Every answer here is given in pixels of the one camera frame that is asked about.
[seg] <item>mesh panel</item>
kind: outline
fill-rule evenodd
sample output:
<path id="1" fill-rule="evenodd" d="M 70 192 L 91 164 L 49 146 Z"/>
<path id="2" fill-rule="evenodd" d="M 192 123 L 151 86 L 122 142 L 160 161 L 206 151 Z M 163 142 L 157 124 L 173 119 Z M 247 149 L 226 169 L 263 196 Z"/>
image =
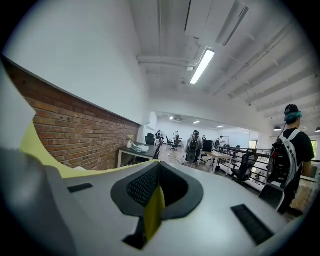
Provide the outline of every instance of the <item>mesh panel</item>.
<path id="1" fill-rule="evenodd" d="M 130 182 L 126 192 L 138 204 L 146 207 L 159 184 L 158 166 Z"/>

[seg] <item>lamp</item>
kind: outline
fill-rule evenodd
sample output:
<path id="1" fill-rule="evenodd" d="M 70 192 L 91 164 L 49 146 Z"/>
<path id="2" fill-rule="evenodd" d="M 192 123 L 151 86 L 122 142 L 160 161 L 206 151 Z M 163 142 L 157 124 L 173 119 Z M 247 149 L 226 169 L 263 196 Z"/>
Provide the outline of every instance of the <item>lamp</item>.
<path id="1" fill-rule="evenodd" d="M 276 125 L 273 129 L 275 132 L 277 131 L 281 131 L 281 127 L 279 125 Z"/>

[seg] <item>teal hair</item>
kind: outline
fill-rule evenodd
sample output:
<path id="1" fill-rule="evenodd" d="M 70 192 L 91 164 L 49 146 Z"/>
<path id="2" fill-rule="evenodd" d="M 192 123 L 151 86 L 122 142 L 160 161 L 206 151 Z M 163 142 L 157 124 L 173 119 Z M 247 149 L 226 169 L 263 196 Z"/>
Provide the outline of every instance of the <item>teal hair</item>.
<path id="1" fill-rule="evenodd" d="M 288 120 L 295 119 L 295 118 L 302 118 L 302 114 L 300 111 L 286 114 L 284 117 L 284 121 L 286 122 Z"/>

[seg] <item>desk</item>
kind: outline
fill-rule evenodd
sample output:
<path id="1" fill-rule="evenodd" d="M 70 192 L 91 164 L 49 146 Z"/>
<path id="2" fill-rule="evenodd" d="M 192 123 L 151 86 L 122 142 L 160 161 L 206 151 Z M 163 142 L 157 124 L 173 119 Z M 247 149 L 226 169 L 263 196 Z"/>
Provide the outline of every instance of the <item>desk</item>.
<path id="1" fill-rule="evenodd" d="M 132 155 L 135 157 L 141 157 L 141 158 L 146 158 L 146 159 L 153 159 L 157 150 L 157 146 L 153 146 L 153 145 L 147 145 L 147 144 L 143 144 L 143 143 L 138 143 L 138 142 L 134 142 L 134 144 L 136 144 L 137 146 L 147 146 L 149 147 L 149 150 L 147 152 L 144 153 L 139 153 L 137 151 L 134 151 L 131 148 L 127 148 L 127 146 L 122 146 L 119 148 L 119 155 L 118 155 L 118 166 L 117 168 L 121 167 L 121 159 L 122 159 L 122 154 L 128 154 L 128 155 Z"/>
<path id="2" fill-rule="evenodd" d="M 215 173 L 215 171 L 216 171 L 216 168 L 217 168 L 217 165 L 218 165 L 218 159 L 229 159 L 228 169 L 226 170 L 226 173 L 225 173 L 225 176 L 228 176 L 231 160 L 233 158 L 231 155 L 222 154 L 222 153 L 215 152 L 215 151 L 213 151 L 213 152 L 201 151 L 200 152 L 200 156 L 201 156 L 202 152 L 204 154 L 212 156 L 215 159 L 215 163 L 214 163 L 214 166 L 213 166 L 213 173 Z"/>

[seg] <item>black t-shirt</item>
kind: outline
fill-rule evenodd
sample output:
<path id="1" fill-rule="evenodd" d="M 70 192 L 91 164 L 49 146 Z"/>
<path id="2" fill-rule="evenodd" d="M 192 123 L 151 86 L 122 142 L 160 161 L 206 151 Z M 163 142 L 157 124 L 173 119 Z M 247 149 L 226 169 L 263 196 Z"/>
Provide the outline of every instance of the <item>black t-shirt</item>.
<path id="1" fill-rule="evenodd" d="M 297 128 L 287 129 L 284 131 L 283 136 L 287 139 L 290 137 L 290 135 L 296 130 Z M 311 144 L 311 140 L 308 135 L 306 135 L 304 132 L 300 131 L 293 140 L 291 140 L 291 143 L 293 144 L 295 148 L 295 154 L 296 154 L 296 163 L 298 166 L 300 166 L 299 170 L 296 173 L 295 177 L 295 183 L 293 189 L 295 191 L 298 190 L 299 187 L 299 181 L 300 176 L 302 173 L 302 162 L 310 162 L 314 157 L 314 149 Z"/>

